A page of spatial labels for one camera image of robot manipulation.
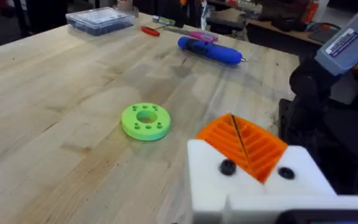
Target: sticker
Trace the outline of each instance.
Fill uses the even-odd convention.
[[[332,57],[337,57],[357,38],[358,38],[358,33],[354,31],[354,29],[349,28],[338,39],[336,39],[329,47],[327,47],[326,53]]]
[[[93,11],[93,12],[82,13],[77,16],[82,19],[86,19],[91,22],[99,24],[102,22],[110,21],[112,19],[124,17],[126,15],[124,13],[118,12],[116,10],[103,9],[103,10],[97,10],[97,11]]]

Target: green disc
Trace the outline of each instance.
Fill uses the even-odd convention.
[[[164,137],[171,126],[171,117],[159,105],[138,103],[122,112],[122,128],[130,137],[153,141]]]

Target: clear plastic container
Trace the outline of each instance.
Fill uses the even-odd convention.
[[[133,25],[135,16],[111,7],[66,14],[67,23],[91,35],[103,35]]]

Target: black screw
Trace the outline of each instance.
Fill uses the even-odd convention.
[[[219,170],[224,175],[233,175],[236,172],[236,164],[231,159],[225,159],[219,166]]]
[[[278,174],[287,179],[287,180],[293,180],[295,179],[295,173],[288,167],[281,167],[278,169]]]

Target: orange ribbed piece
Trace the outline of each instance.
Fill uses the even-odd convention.
[[[197,139],[208,142],[262,184],[288,147],[263,128],[231,114],[209,123]]]

